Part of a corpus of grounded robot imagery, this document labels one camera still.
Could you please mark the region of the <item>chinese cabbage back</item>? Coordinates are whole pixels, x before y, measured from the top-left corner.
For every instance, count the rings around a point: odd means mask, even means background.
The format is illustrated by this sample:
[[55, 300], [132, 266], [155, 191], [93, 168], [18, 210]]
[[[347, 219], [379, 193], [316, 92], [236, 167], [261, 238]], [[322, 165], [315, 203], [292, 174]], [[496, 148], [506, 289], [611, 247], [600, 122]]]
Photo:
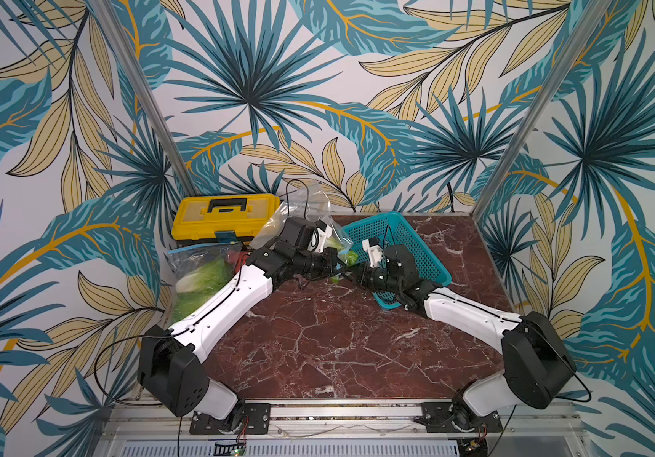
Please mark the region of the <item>chinese cabbage back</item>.
[[327, 252], [328, 249], [335, 249], [337, 251], [337, 256], [340, 261], [346, 264], [346, 266], [353, 266], [358, 262], [359, 255], [356, 251], [352, 251], [354, 242], [350, 237], [330, 236], [325, 241], [325, 247], [323, 248], [324, 252]]

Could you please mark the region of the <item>chinese cabbage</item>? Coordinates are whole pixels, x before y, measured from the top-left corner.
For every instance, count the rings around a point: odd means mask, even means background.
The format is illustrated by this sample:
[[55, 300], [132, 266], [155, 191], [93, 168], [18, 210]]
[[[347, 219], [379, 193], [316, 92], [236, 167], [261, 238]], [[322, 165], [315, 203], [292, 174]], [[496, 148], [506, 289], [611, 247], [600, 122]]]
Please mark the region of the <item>chinese cabbage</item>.
[[178, 293], [170, 314], [171, 323], [180, 322], [193, 312], [197, 312], [213, 295], [213, 292]]
[[356, 251], [352, 251], [354, 242], [350, 237], [330, 236], [325, 241], [325, 247], [323, 248], [324, 252], [327, 252], [328, 249], [335, 249], [337, 251], [337, 256], [340, 261], [346, 264], [346, 266], [353, 266], [358, 262], [359, 255]]
[[176, 283], [176, 293], [217, 292], [233, 277], [226, 260], [218, 258], [188, 272]]

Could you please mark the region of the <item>clear zipper bag blue seal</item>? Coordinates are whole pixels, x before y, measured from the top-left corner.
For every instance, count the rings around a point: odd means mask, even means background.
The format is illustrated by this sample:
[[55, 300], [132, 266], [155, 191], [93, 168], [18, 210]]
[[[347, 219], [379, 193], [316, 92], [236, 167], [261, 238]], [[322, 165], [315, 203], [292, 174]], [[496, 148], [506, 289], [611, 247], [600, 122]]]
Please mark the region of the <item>clear zipper bag blue seal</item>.
[[171, 324], [195, 312], [234, 277], [242, 250], [240, 242], [199, 244], [165, 255], [177, 279]]

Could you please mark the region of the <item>chinese cabbage front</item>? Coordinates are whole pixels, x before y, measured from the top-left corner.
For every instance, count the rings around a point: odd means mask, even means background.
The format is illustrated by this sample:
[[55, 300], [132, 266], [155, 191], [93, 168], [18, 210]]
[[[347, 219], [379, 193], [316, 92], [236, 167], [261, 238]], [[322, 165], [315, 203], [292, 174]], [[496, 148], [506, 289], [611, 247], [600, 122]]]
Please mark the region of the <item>chinese cabbage front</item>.
[[188, 272], [176, 283], [176, 293], [217, 292], [233, 277], [226, 260], [218, 258]]

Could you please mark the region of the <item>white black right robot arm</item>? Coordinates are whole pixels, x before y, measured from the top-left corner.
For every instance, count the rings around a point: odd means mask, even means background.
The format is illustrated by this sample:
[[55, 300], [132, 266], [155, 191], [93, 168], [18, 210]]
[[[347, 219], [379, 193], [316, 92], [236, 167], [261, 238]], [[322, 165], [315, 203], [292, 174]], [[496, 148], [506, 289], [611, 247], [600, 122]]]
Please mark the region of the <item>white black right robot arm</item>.
[[466, 298], [418, 276], [398, 262], [390, 268], [367, 263], [348, 269], [346, 277], [372, 292], [392, 294], [401, 308], [441, 322], [484, 342], [503, 356], [504, 368], [459, 390], [445, 422], [472, 431], [504, 407], [545, 409], [575, 377], [577, 367], [544, 314], [520, 315]]

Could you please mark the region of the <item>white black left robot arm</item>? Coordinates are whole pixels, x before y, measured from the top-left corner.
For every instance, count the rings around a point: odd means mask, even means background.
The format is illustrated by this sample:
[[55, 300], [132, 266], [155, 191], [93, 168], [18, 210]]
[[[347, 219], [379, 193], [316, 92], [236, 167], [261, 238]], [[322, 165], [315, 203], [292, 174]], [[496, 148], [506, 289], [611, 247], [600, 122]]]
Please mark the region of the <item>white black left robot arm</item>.
[[245, 413], [243, 399], [207, 375], [203, 363], [226, 333], [255, 305], [295, 276], [320, 280], [344, 266], [339, 250], [293, 248], [278, 239], [253, 251], [238, 273], [195, 312], [143, 337], [137, 381], [176, 417], [207, 415], [233, 430]]

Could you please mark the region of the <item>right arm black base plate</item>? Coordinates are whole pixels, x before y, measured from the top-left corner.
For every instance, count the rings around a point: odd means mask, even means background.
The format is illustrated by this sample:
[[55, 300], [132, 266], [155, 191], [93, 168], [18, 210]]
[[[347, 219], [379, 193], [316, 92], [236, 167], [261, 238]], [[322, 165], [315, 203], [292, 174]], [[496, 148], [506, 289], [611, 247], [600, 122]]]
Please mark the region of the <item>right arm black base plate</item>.
[[428, 433], [500, 432], [503, 428], [500, 416], [493, 412], [480, 417], [464, 404], [449, 401], [424, 402], [421, 412], [413, 422], [424, 426]]

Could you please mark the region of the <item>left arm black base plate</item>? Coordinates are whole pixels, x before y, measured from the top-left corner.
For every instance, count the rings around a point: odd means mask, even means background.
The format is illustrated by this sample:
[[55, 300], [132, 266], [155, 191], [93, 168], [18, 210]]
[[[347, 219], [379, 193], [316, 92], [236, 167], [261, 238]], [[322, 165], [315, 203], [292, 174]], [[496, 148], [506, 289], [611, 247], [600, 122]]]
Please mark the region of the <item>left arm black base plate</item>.
[[240, 401], [224, 419], [216, 419], [196, 411], [190, 423], [191, 435], [235, 435], [245, 432], [249, 435], [268, 434], [270, 424], [270, 403], [244, 403]]

